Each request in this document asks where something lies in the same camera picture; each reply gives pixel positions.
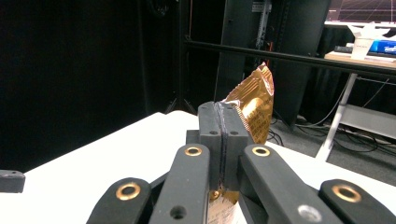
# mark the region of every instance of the monitor screen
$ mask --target monitor screen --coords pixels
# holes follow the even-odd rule
[[[332,0],[326,21],[396,24],[396,0]]]

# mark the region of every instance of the desk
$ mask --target desk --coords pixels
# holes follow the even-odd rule
[[[41,165],[25,174],[23,193],[0,193],[0,223],[85,223],[117,180],[137,177],[151,182],[167,172],[185,144],[186,130],[197,129],[194,115],[157,113]],[[329,179],[349,180],[396,214],[395,187],[278,145],[267,146],[313,188]]]
[[[350,54],[347,53],[330,52],[325,55],[325,59],[396,68],[396,59],[393,58],[366,56],[364,60],[355,60],[351,59]],[[347,99],[349,98],[349,94],[352,91],[357,76],[358,74],[356,73],[351,73],[349,76],[343,97],[332,120],[332,126],[316,156],[316,158],[321,161],[326,161],[328,159],[332,151],[332,140],[334,139],[340,123],[345,123],[346,125],[371,133],[378,133],[386,137],[396,138],[396,116],[354,105],[347,105]]]

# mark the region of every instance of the gold foil bag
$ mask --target gold foil bag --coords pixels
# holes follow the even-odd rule
[[[274,104],[274,82],[265,63],[236,86],[224,102],[235,105],[253,141],[264,144],[270,129]]]

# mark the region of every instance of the white desk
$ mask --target white desk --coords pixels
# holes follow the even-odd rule
[[[351,59],[350,57],[351,54],[332,51],[326,54],[324,58],[348,63],[361,63],[396,68],[396,59],[393,58],[366,56],[364,60],[356,60]],[[332,140],[334,139],[340,123],[371,133],[396,138],[396,116],[347,104],[349,94],[352,92],[352,88],[357,77],[358,74],[356,73],[351,73],[349,76],[343,98],[337,107],[334,118],[332,119],[332,126],[326,136],[326,140],[320,147],[316,156],[316,158],[321,161],[326,161],[329,158],[330,152],[332,151]]]
[[[108,187],[124,177],[148,182],[167,172],[186,130],[198,118],[181,111],[154,114],[27,172],[22,194],[0,193],[0,223],[85,223]],[[361,186],[396,214],[396,188],[267,143],[308,185],[341,178]]]

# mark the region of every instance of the gray floor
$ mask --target gray floor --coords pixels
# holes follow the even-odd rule
[[[325,134],[327,133],[326,129],[302,128],[306,133],[298,128],[294,128],[293,131],[291,131],[289,127],[282,123],[281,120],[276,122],[275,119],[273,119],[273,124],[271,124],[270,129],[281,137],[284,147],[304,153],[311,157],[315,157],[317,155],[320,146],[326,138]],[[364,132],[359,130],[353,130],[351,132],[364,134]],[[280,144],[278,138],[273,138],[272,136],[272,134],[269,134],[268,141]],[[334,143],[332,153],[330,154],[327,162],[355,173],[369,176],[384,183],[388,183],[392,186],[396,186],[396,157],[387,154],[382,148],[387,148],[396,155],[396,146],[380,145],[381,147],[373,150],[375,148],[375,144],[373,143],[370,146],[364,145],[361,143],[361,141],[366,143],[364,139],[366,138],[358,137],[356,134],[346,135],[343,132],[337,133],[335,140],[339,144]],[[373,151],[355,152],[352,150]]]

